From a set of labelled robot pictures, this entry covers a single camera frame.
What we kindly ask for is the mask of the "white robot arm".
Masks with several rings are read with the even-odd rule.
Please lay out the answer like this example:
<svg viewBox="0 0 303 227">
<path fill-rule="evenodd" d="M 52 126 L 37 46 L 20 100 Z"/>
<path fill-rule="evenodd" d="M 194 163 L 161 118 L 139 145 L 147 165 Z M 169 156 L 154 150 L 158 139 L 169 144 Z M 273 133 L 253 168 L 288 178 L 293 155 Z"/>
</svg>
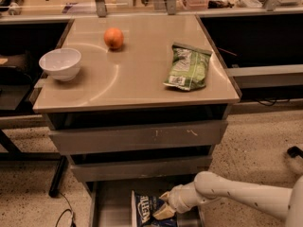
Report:
<svg viewBox="0 0 303 227">
<path fill-rule="evenodd" d="M 153 214 L 156 219 L 183 214 L 195 206 L 229 198 L 285 221 L 285 227 L 303 227 L 303 177 L 293 188 L 231 181 L 210 171 L 198 173 L 188 184 L 164 193 L 164 204 Z"/>
</svg>

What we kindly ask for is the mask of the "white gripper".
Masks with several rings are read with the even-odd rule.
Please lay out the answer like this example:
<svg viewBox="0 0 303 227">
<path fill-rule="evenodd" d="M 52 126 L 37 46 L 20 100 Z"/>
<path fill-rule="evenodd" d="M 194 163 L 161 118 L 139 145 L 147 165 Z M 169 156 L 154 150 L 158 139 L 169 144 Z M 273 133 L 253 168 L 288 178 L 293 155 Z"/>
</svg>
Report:
<svg viewBox="0 0 303 227">
<path fill-rule="evenodd" d="M 189 210 L 185 201 L 182 199 L 182 186 L 175 186 L 171 191 L 167 191 L 160 196 L 164 204 L 152 215 L 158 220 L 172 218 L 175 213 L 183 214 Z"/>
</svg>

